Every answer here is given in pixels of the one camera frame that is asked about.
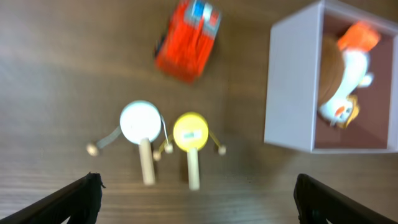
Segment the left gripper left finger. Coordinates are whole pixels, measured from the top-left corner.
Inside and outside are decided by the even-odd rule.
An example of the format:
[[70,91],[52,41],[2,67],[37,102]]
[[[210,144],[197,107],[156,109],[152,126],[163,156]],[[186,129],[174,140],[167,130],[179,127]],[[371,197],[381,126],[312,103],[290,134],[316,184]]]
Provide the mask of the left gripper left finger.
[[105,188],[99,173],[88,173],[1,223],[96,223]]

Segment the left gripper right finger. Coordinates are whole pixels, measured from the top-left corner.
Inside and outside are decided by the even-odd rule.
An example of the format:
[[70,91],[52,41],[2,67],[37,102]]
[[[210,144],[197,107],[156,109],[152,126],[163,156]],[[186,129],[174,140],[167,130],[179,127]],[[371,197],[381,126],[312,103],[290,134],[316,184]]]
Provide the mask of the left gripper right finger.
[[300,224],[397,224],[307,174],[297,176],[294,200]]

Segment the white chicken plush toy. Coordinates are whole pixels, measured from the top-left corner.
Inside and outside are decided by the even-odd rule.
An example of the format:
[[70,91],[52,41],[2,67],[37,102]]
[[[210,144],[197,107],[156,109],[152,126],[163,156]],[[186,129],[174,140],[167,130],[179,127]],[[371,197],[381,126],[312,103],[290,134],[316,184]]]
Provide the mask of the white chicken plush toy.
[[373,82],[369,52],[380,39],[380,33],[365,22],[353,24],[339,39],[323,36],[317,111],[330,126],[345,129],[359,115],[353,92]]

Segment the white rattle drum toy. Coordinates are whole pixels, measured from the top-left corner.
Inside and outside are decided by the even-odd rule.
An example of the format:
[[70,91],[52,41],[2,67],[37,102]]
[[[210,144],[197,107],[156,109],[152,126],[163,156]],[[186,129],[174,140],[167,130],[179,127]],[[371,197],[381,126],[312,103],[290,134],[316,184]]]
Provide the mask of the white rattle drum toy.
[[146,100],[136,100],[126,105],[119,117],[119,125],[107,136],[86,145],[89,155],[96,157],[107,145],[123,135],[129,142],[138,145],[144,185],[155,184],[154,156],[151,143],[160,132],[167,134],[164,117],[158,108]]

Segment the yellow rattle drum toy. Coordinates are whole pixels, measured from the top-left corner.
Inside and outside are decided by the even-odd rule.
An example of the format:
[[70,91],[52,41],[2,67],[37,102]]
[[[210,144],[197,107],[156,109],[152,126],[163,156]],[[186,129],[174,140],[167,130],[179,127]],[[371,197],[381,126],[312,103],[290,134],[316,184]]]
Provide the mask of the yellow rattle drum toy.
[[158,150],[152,153],[155,161],[161,160],[162,153],[173,152],[174,142],[182,151],[187,153],[188,184],[191,191],[200,189],[200,167],[198,153],[211,139],[218,147],[218,154],[226,154],[226,146],[223,145],[209,128],[207,120],[199,113],[187,112],[178,117],[172,134],[167,136]]

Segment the red toy fire truck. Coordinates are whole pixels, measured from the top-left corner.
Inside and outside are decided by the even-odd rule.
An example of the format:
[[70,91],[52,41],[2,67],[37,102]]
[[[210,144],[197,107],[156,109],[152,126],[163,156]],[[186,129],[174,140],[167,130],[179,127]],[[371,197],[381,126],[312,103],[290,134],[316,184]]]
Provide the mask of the red toy fire truck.
[[179,1],[154,50],[159,70],[182,82],[201,77],[213,50],[222,13],[207,1]]

